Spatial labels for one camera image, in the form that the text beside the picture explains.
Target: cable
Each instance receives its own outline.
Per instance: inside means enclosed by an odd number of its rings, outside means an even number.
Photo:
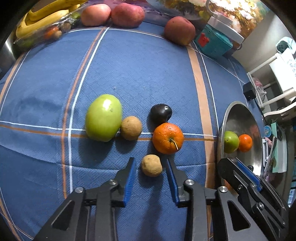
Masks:
[[[259,105],[258,105],[258,103],[257,103],[256,99],[254,99],[254,101],[255,101],[255,103],[256,103],[256,105],[257,105],[258,109],[260,110],[260,113],[261,113],[261,115],[262,115],[262,117],[263,117],[263,119],[264,119],[264,121],[265,121],[265,124],[267,125],[268,123],[267,123],[267,121],[266,121],[266,119],[265,119],[265,117],[264,117],[264,114],[263,114],[263,112],[262,112],[261,108],[259,107]]]

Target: plastic bag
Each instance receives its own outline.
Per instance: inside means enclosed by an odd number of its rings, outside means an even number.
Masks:
[[[76,10],[63,16],[57,22],[39,28],[17,39],[14,44],[16,44],[21,51],[28,51],[37,45],[58,40],[64,33],[69,32],[78,25],[80,15],[87,6],[89,6],[89,4],[81,5]]]
[[[258,78],[255,78],[253,77],[253,81],[255,83],[255,86],[256,86],[256,89],[257,89],[257,92],[260,96],[260,99],[264,100],[265,96],[266,96],[266,91],[263,89],[263,84],[260,82],[260,80]]]

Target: dark plum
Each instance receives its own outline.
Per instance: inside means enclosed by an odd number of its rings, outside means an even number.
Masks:
[[[168,122],[172,116],[172,108],[166,104],[156,104],[150,110],[150,118],[155,124]]]

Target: red apple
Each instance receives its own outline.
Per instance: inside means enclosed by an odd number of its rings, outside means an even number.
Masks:
[[[106,4],[96,4],[85,8],[81,14],[84,26],[94,27],[103,25],[110,17],[111,8]]]
[[[195,37],[195,27],[186,18],[177,16],[167,22],[164,36],[173,43],[187,46]]]
[[[111,12],[112,22],[124,28],[136,28],[144,18],[145,13],[142,7],[128,3],[118,4]]]

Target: banana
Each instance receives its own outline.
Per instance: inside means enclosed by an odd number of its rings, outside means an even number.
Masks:
[[[32,25],[32,24],[34,24],[36,22],[38,22],[38,21],[32,21],[32,20],[30,20],[29,17],[28,17],[28,15],[27,15],[27,17],[25,19],[25,23],[26,23],[27,26]]]
[[[68,10],[69,10],[69,12],[73,12],[74,10],[76,10],[79,7],[80,7],[80,4],[77,4],[77,5],[69,7]]]
[[[84,2],[86,2],[86,0],[56,0],[36,12],[32,12],[32,10],[30,10],[28,12],[28,16],[32,21],[38,21],[59,10],[68,9],[74,5]]]
[[[50,24],[53,24],[55,22],[57,22],[59,19],[61,19],[62,17],[64,17],[65,15],[67,15],[69,13],[69,10],[60,10],[60,11],[57,11],[55,13],[52,13],[51,15],[39,20],[38,22],[36,23],[33,23],[31,25],[26,25],[26,17],[27,17],[27,14],[24,16],[24,18],[22,19],[20,25],[17,27],[17,30],[15,32],[17,38],[22,38],[24,37],[25,35],[37,30],[37,29],[40,29],[42,27],[45,27],[47,25],[50,25]]]

